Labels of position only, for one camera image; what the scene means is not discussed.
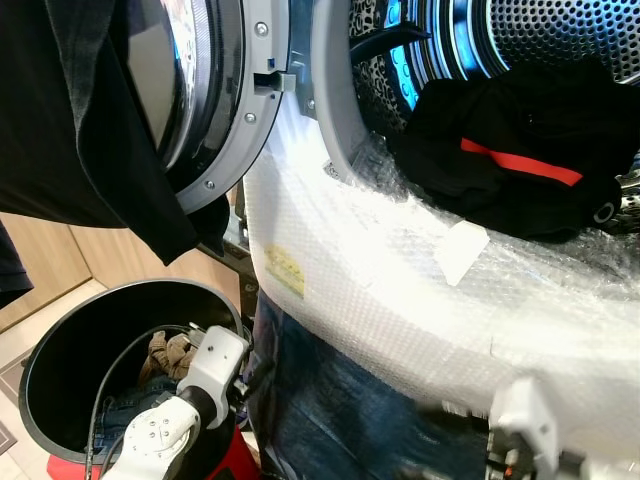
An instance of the washing machine door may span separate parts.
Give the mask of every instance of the washing machine door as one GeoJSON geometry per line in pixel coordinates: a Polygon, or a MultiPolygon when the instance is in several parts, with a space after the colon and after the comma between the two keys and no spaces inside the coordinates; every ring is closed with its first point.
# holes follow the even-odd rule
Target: washing machine door
{"type": "Polygon", "coordinates": [[[133,0],[127,18],[139,110],[191,213],[245,174],[295,86],[289,0],[133,0]]]}

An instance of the black bucket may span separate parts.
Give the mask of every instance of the black bucket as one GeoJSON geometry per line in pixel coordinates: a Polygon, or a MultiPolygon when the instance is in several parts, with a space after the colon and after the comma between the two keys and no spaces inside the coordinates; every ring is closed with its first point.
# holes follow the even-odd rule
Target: black bucket
{"type": "MultiPolygon", "coordinates": [[[[116,357],[153,327],[189,322],[205,329],[222,325],[242,335],[240,316],[229,300],[183,280],[125,285],[67,313],[35,347],[20,383],[20,414],[31,437],[52,455],[83,463],[98,386],[116,357]]],[[[136,385],[146,352],[143,342],[124,359],[106,395],[136,385]]],[[[224,436],[229,434],[233,422],[224,436]]],[[[95,464],[101,463],[96,458],[95,464]]]]}

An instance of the red object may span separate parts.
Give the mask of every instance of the red object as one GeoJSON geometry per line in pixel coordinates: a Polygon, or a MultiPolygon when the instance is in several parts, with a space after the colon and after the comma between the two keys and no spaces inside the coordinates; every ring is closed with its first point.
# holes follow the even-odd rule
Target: red object
{"type": "MultiPolygon", "coordinates": [[[[93,478],[98,478],[101,467],[93,467],[93,478]]],[[[53,480],[83,480],[84,465],[67,462],[53,455],[49,457],[47,473],[53,480]]],[[[231,445],[220,465],[206,480],[259,480],[260,471],[253,461],[249,447],[237,428],[231,445]]]]}
{"type": "Polygon", "coordinates": [[[558,180],[570,187],[573,187],[582,178],[582,174],[574,172],[568,168],[557,167],[550,165],[540,160],[534,160],[533,158],[523,157],[521,155],[514,155],[513,153],[496,152],[489,150],[487,147],[478,145],[477,143],[463,138],[460,142],[460,148],[465,152],[480,153],[482,155],[490,156],[494,162],[507,170],[514,170],[516,172],[530,173],[532,175],[538,175],[539,177],[552,178],[558,180]]]}

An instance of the floor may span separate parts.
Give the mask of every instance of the floor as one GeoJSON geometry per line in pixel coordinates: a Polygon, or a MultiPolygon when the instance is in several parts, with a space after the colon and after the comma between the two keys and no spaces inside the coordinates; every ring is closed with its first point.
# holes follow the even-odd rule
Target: floor
{"type": "Polygon", "coordinates": [[[65,313],[104,290],[103,285],[91,280],[0,335],[0,423],[16,440],[13,446],[0,455],[0,479],[51,480],[46,472],[49,455],[25,430],[18,407],[14,403],[15,392],[11,384],[15,385],[15,382],[5,379],[15,376],[11,371],[15,371],[15,368],[11,367],[19,365],[20,362],[16,362],[16,359],[32,349],[65,313]]]}

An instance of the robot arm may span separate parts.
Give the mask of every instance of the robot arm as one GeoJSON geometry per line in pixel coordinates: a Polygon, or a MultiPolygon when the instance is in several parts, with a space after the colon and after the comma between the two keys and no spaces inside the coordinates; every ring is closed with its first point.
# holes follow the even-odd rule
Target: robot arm
{"type": "Polygon", "coordinates": [[[229,414],[228,389],[248,349],[248,342],[233,332],[219,326],[210,328],[187,377],[178,385],[178,395],[142,412],[129,424],[122,453],[103,478],[171,478],[200,428],[216,428],[229,414]]]}

